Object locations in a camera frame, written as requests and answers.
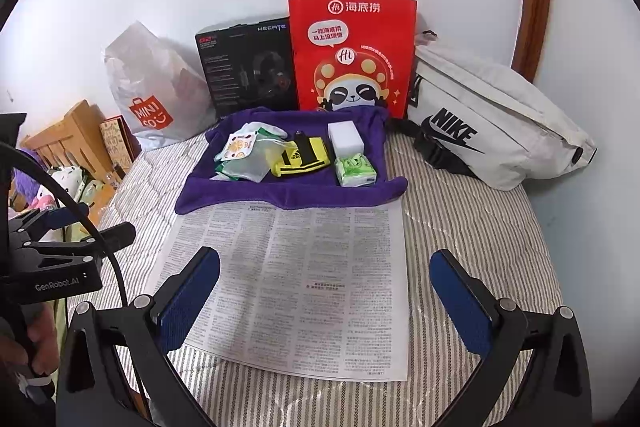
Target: speech bubble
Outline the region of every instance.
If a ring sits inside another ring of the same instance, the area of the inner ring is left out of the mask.
[[[337,46],[349,36],[349,28],[338,19],[314,22],[306,32],[309,40],[316,46]]]

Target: newspaper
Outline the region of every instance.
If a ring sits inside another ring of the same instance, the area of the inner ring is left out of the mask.
[[[190,346],[299,377],[407,379],[399,200],[304,210],[223,203],[178,216],[146,293],[202,246],[218,251],[222,270],[187,336]]]

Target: white foam block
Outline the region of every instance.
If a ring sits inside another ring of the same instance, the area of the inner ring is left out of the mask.
[[[330,123],[329,140],[334,146],[336,158],[344,159],[358,153],[364,154],[364,143],[351,120]]]

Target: waist bag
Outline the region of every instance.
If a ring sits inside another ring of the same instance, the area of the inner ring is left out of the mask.
[[[435,168],[510,190],[591,162],[593,140],[515,71],[439,42],[415,54],[407,118]]]

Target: yellow pouch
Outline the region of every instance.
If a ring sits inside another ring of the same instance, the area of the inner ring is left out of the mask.
[[[271,167],[271,174],[278,178],[286,174],[317,171],[331,164],[324,141],[319,136],[309,138],[297,132],[289,144],[291,147],[287,147]]]

